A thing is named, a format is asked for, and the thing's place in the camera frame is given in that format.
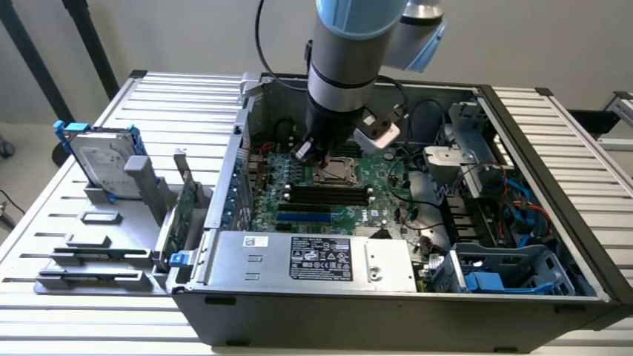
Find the blue plastic clip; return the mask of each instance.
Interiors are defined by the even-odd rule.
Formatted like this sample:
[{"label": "blue plastic clip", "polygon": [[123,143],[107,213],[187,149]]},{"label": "blue plastic clip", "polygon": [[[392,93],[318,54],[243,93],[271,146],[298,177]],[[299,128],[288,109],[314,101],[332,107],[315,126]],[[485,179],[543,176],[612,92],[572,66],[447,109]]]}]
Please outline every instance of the blue plastic clip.
[{"label": "blue plastic clip", "polygon": [[86,122],[72,122],[68,124],[67,128],[64,128],[64,131],[82,133],[82,132],[87,132],[90,129],[91,129],[91,124],[87,124]]},{"label": "blue plastic clip", "polygon": [[553,283],[544,283],[535,288],[505,288],[499,273],[473,272],[467,275],[467,288],[473,293],[547,294],[553,287]]},{"label": "blue plastic clip", "polygon": [[170,257],[170,267],[183,268],[190,265],[190,255],[188,254],[172,254]]}]

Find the power supply label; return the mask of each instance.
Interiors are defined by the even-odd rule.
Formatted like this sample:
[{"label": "power supply label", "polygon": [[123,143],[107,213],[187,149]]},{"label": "power supply label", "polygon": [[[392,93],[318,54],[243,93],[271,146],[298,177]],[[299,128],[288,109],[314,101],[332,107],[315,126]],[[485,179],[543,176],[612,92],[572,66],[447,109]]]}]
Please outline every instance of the power supply label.
[{"label": "power supply label", "polygon": [[290,276],[294,280],[355,280],[350,239],[294,237]]}]

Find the motherboard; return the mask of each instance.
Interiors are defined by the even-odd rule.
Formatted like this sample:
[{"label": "motherboard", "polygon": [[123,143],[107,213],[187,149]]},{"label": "motherboard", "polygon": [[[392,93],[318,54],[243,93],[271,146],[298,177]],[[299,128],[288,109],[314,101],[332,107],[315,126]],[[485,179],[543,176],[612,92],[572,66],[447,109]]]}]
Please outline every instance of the motherboard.
[{"label": "motherboard", "polygon": [[323,169],[300,165],[287,153],[255,158],[254,231],[371,236],[384,229],[400,237],[409,207],[391,191],[408,197],[409,189],[404,167],[394,167],[396,151],[346,154]]}]

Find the metal bracket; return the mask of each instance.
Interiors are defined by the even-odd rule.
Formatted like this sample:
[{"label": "metal bracket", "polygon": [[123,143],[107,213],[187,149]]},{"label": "metal bracket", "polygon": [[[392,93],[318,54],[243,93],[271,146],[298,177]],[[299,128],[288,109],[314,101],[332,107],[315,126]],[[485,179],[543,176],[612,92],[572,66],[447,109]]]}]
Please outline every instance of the metal bracket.
[{"label": "metal bracket", "polygon": [[248,98],[250,96],[255,96],[262,94],[262,73],[260,72],[247,72],[242,76],[240,81],[240,97]]}]

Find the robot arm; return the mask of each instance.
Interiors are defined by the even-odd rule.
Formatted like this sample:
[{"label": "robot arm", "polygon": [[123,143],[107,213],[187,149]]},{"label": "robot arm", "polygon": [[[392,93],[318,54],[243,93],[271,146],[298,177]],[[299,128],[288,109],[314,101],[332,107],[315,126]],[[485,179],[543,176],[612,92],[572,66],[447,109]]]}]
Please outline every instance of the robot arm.
[{"label": "robot arm", "polygon": [[423,71],[445,23],[439,0],[316,0],[316,9],[308,132],[294,153],[307,164],[327,165],[351,136],[374,152],[400,135],[395,120],[367,107],[379,71],[383,65]]}]

